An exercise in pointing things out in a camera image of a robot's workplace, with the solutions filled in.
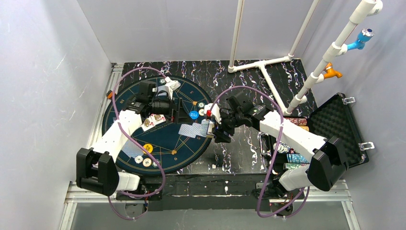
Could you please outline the blue dealer button disc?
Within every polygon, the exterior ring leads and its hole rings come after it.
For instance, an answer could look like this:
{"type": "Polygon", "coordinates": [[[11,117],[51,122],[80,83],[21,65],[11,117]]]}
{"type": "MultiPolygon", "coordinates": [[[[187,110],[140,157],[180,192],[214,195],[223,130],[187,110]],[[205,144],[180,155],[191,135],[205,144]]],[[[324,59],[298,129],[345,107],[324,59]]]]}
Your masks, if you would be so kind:
{"type": "Polygon", "coordinates": [[[189,112],[189,117],[192,119],[192,120],[196,120],[196,119],[198,119],[199,118],[199,116],[200,116],[200,114],[199,114],[199,112],[197,112],[197,111],[190,111],[189,112]]]}

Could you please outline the blue backed card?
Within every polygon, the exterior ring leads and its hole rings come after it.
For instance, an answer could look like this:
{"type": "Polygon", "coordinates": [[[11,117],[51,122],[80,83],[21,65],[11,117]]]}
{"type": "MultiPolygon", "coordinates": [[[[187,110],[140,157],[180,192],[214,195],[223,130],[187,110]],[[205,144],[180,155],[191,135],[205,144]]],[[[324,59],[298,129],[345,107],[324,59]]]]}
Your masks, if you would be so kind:
{"type": "Polygon", "coordinates": [[[196,138],[197,136],[197,123],[192,123],[191,125],[189,124],[181,124],[178,134],[190,138],[196,138]]]}

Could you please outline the playing card deck box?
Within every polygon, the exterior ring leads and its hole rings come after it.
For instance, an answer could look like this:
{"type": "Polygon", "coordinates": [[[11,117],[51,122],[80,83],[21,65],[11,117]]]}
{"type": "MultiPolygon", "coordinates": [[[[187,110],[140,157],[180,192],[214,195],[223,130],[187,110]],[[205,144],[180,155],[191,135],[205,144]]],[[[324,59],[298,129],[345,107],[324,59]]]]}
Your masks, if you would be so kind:
{"type": "Polygon", "coordinates": [[[217,131],[217,123],[209,121],[206,136],[209,137],[209,138],[215,138],[215,136],[216,136],[215,132],[216,131],[217,131]]]}

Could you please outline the queen of hearts card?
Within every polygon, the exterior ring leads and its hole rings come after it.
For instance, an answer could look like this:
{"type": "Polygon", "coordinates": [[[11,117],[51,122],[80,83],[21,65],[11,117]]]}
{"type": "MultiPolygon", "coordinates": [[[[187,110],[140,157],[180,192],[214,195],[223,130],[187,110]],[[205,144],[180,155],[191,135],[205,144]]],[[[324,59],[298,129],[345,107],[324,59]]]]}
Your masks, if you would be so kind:
{"type": "Polygon", "coordinates": [[[141,125],[141,128],[144,132],[152,129],[155,127],[155,120],[153,120],[151,117],[147,118],[143,124],[141,125]]]}

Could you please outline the yellow dealer button disc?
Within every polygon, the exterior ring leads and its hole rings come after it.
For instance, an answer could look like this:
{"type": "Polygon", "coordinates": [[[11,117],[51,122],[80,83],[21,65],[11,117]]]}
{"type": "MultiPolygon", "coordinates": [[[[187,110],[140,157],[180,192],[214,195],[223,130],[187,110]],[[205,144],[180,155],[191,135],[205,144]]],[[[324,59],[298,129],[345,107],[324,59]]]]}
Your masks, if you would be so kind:
{"type": "Polygon", "coordinates": [[[153,151],[153,146],[152,146],[151,144],[145,144],[145,145],[143,146],[143,148],[144,148],[145,150],[147,150],[148,153],[151,153],[151,152],[153,151]]]}

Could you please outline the white chip mat bottom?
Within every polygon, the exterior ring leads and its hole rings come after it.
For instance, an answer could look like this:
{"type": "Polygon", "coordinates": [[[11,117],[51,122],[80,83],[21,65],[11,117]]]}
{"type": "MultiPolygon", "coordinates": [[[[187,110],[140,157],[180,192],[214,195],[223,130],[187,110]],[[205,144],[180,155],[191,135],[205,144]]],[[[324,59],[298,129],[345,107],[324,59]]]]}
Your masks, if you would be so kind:
{"type": "Polygon", "coordinates": [[[135,161],[136,164],[142,163],[143,160],[144,160],[144,159],[143,159],[143,156],[141,156],[141,155],[136,156],[136,157],[134,158],[134,161],[135,161]]]}

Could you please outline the yellow chip mat bottom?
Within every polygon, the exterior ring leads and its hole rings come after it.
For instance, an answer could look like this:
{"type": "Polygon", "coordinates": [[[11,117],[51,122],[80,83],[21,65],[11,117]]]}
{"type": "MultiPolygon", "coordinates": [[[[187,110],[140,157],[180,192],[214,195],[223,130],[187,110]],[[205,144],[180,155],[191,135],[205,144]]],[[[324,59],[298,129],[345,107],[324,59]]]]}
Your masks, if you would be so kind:
{"type": "Polygon", "coordinates": [[[144,167],[150,167],[152,165],[152,160],[150,158],[145,158],[143,159],[142,164],[144,167]]]}

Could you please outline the king of hearts card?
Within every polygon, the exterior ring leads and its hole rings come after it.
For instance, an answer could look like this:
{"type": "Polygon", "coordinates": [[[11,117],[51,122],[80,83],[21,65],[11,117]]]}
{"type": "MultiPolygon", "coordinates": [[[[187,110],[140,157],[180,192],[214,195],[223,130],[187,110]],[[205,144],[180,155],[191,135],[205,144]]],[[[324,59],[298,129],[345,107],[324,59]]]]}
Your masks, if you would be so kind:
{"type": "Polygon", "coordinates": [[[164,115],[152,114],[150,116],[152,123],[157,126],[158,124],[166,122],[166,118],[164,115]]]}

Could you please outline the blue backed card mat bottom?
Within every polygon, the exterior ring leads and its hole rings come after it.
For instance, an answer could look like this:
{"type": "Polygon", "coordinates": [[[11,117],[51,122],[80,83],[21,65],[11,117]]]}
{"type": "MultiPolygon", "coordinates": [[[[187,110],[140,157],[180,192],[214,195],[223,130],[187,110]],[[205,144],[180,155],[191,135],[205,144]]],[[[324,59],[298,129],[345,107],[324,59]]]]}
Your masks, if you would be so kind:
{"type": "Polygon", "coordinates": [[[143,151],[130,140],[125,142],[122,151],[130,158],[135,158],[136,156],[142,156],[144,154],[143,151]]]}

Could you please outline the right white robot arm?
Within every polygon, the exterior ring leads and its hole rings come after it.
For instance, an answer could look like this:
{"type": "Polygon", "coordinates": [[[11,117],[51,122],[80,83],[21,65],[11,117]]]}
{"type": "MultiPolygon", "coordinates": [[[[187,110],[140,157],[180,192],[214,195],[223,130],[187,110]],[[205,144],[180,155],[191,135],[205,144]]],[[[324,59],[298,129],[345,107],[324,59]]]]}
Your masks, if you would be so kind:
{"type": "Polygon", "coordinates": [[[254,104],[243,92],[226,101],[229,108],[219,108],[215,103],[204,107],[204,114],[213,123],[207,132],[216,143],[229,143],[235,128],[247,126],[279,138],[308,161],[305,167],[276,176],[272,183],[277,191],[285,193],[307,186],[329,191],[349,168],[344,145],[338,137],[327,139],[306,131],[269,104],[254,104]]]}

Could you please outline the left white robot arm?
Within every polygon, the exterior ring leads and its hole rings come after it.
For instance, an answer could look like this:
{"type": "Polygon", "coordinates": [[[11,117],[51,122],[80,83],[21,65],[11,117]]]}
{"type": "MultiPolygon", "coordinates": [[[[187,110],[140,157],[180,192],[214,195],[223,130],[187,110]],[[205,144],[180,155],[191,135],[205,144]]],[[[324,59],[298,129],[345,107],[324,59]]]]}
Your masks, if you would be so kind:
{"type": "Polygon", "coordinates": [[[182,107],[182,99],[174,99],[173,92],[180,87],[177,80],[164,78],[165,85],[143,80],[139,91],[131,95],[117,113],[116,120],[101,139],[90,148],[81,148],[76,154],[76,183],[79,188],[101,195],[136,191],[140,176],[121,172],[116,160],[127,141],[132,141],[143,152],[147,150],[131,138],[150,117],[163,115],[174,123],[188,123],[191,118],[182,107]]]}

